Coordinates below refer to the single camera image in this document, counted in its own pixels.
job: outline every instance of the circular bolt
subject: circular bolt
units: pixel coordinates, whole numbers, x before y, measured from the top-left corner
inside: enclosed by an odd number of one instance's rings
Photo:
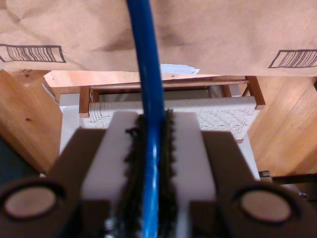
[[[5,201],[7,214],[17,219],[31,218],[49,211],[56,203],[52,190],[42,186],[28,187],[10,195]]]
[[[284,222],[292,212],[284,198],[264,190],[245,193],[241,198],[241,207],[248,215],[262,222]]]

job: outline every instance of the wooden frame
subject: wooden frame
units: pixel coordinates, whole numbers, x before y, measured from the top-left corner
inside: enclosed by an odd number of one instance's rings
[[[81,118],[89,117],[89,103],[91,102],[90,98],[90,86],[80,87],[79,92],[79,116]]]
[[[258,79],[255,76],[245,76],[245,79],[223,80],[215,77],[199,77],[189,79],[176,79],[163,81],[164,91],[178,90],[197,90],[208,89],[210,86],[221,86],[224,97],[231,97],[229,85],[247,84],[251,96],[256,100],[256,110],[265,107],[264,97],[262,95]],[[89,117],[89,103],[91,102],[90,93],[93,95],[92,102],[99,101],[100,94],[119,94],[141,92],[140,83],[120,83],[107,85],[94,85],[80,87],[79,115],[81,118]]]

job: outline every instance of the chair leg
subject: chair leg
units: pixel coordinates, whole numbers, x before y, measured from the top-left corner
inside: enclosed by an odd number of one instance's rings
[[[90,103],[90,86],[80,87],[79,94],[79,117],[89,117],[89,103]]]
[[[261,88],[259,86],[259,82],[257,77],[255,76],[246,76],[246,79],[249,81],[248,89],[250,91],[250,95],[254,96],[256,100],[256,110],[262,110],[265,107],[265,100],[262,95]]]

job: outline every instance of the barcode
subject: barcode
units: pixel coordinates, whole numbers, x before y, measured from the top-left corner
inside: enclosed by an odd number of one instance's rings
[[[310,68],[317,66],[317,50],[280,50],[268,68]]]
[[[0,44],[0,60],[3,62],[57,62],[66,63],[61,46],[11,46]]]

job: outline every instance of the blue wire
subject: blue wire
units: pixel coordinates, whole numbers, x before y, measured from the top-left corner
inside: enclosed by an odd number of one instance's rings
[[[147,122],[147,157],[143,197],[143,238],[158,233],[160,128],[165,119],[159,57],[149,0],[127,0],[137,51],[142,102]]]

